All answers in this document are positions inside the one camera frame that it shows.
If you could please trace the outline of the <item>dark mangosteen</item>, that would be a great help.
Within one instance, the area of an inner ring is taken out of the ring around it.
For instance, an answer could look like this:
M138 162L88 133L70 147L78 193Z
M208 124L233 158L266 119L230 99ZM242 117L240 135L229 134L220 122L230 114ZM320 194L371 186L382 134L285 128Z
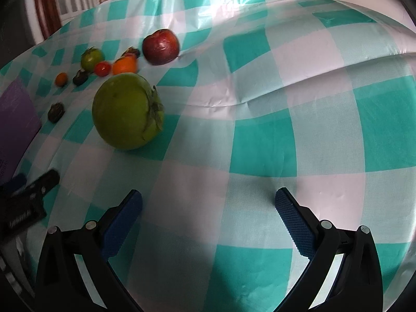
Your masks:
M122 53L122 56L134 56L137 59L140 57L140 50L135 47L129 47Z
M79 70L72 79L75 86L79 87L84 84L89 78L89 73L85 70Z
M64 113L65 113L65 108L62 103L60 102L53 103L47 114L48 121L53 124L56 124L63 117Z

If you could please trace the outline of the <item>small orange mandarin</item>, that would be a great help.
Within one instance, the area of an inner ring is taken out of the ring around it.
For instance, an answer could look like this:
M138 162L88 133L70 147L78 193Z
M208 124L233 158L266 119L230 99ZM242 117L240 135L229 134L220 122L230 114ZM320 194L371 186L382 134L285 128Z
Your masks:
M57 87L64 87L68 83L68 75L67 73L59 73L54 81Z

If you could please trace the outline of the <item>large green fruit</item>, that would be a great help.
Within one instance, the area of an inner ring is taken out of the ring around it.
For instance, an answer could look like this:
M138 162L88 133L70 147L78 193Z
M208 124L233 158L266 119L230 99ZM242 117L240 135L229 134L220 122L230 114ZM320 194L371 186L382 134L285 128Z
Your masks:
M110 77L97 90L92 119L100 137L116 149L133 150L153 140L164 125L155 86L135 73Z

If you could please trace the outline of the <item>red tomato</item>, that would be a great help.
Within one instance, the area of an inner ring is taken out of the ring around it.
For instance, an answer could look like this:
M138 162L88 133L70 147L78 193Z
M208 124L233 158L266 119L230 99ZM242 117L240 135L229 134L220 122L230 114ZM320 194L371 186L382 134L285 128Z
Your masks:
M98 77L107 76L112 70L111 64L108 61L100 61L94 67L94 74Z

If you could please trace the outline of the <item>small green tomato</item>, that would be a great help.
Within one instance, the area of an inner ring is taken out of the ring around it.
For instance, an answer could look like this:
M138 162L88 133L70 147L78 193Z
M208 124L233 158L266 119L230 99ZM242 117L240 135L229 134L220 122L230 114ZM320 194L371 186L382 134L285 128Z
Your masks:
M94 71L94 67L104 60L104 54L100 49L91 47L87 49L81 56L81 68L89 73Z

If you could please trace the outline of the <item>orange persimmon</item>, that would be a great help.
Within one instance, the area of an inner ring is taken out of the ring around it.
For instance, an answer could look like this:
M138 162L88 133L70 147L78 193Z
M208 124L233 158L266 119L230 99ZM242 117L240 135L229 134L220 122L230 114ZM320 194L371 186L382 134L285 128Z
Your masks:
M135 55L125 55L117 59L112 65L112 74L136 73L138 71L138 60Z

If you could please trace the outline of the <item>dark red apple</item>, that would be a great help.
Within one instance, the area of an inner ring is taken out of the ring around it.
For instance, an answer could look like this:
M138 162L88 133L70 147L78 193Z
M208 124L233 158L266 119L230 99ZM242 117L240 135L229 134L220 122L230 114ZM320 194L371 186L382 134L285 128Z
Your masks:
M153 66L167 64L176 59L180 52L177 36L169 29L160 29L144 38L142 53Z

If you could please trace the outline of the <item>purple storage box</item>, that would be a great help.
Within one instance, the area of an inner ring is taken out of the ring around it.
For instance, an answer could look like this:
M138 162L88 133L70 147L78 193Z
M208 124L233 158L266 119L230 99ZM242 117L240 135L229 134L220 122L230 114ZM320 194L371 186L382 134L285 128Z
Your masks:
M5 183L13 177L42 123L19 77L1 95L0 111L1 183Z

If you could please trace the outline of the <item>teal checkered tablecloth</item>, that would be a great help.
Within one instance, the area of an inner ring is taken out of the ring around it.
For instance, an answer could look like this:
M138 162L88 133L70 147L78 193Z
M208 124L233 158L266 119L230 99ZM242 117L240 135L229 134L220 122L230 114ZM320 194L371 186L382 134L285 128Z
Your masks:
M92 121L102 79L57 89L97 47L107 59L160 28L165 66L139 61L164 128L133 151ZM60 184L27 233L36 273L47 228L77 229L132 189L144 211L111 265L146 311L272 311L307 265L274 208L280 187L337 228L370 228L384 306L415 271L415 33L333 0L112 0L1 69L45 118L18 169Z

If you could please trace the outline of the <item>red wooden door frame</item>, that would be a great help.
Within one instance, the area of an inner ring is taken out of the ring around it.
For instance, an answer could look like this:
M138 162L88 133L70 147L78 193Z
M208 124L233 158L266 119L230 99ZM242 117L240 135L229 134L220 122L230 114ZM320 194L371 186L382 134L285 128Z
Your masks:
M62 26L57 0L35 0L35 9L42 36L46 40Z

